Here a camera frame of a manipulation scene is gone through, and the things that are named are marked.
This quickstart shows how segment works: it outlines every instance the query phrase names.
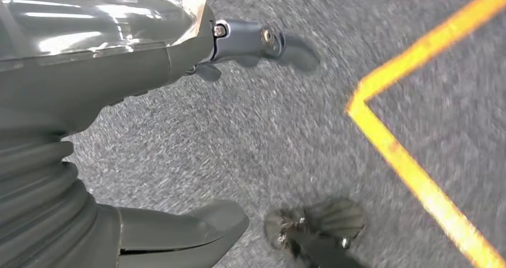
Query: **gray carpet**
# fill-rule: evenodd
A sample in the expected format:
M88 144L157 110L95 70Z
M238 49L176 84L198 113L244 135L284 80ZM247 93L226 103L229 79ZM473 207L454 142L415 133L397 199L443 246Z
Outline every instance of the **gray carpet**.
M221 66L103 110L73 136L98 201L173 213L211 198L251 225L218 267L283 267L261 231L272 207L348 196L368 213L353 252L371 267L470 267L344 114L359 79L470 0L211 0L221 18L312 40L310 76ZM371 101L371 107L506 256L506 14Z

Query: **metal bolt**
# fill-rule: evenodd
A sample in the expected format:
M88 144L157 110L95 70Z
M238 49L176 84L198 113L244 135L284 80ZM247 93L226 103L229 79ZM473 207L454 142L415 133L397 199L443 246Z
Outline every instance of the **metal bolt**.
M215 25L212 28L212 34L214 35L214 37L224 37L225 35L227 35L227 29L225 28L225 26L221 24Z
M262 42L267 46L274 45L274 33L271 29L266 28L262 30Z
M344 248L344 249L348 249L350 247L350 240L346 237L344 237L342 240L341 240L341 246Z
M284 248L286 246L286 234L280 233L277 237L277 245Z

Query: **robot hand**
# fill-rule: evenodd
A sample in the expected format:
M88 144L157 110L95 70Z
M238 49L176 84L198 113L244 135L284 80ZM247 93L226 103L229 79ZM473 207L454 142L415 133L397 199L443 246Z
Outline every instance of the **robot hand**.
M262 58L303 72L311 72L319 65L319 56L309 44L272 27L250 21L219 20L212 30L214 51L211 58L194 65L187 75L197 74L206 81L214 82L221 76L214 64L235 61L242 67L250 68Z

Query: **yellow tape line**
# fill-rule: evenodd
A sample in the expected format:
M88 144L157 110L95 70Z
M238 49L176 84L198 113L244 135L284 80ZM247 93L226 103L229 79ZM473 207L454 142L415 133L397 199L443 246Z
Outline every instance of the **yellow tape line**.
M506 262L365 102L477 29L504 7L506 0L474 0L469 3L404 53L364 77L346 109L422 206L440 224L446 235L473 266L478 268L506 268Z
M401 146L364 102L350 106L350 116L385 160L441 225L459 250L479 268L505 268L506 263L428 174Z
M369 100L497 15L506 0L473 0L401 55L365 76L354 97Z

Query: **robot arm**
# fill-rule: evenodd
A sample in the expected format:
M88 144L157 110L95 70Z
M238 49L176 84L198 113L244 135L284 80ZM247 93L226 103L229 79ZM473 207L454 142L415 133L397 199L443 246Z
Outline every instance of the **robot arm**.
M0 1L0 267L212 267L248 226L238 204L184 215L96 204L61 139L184 75L214 81L215 63L315 53L257 23L216 21L206 0Z

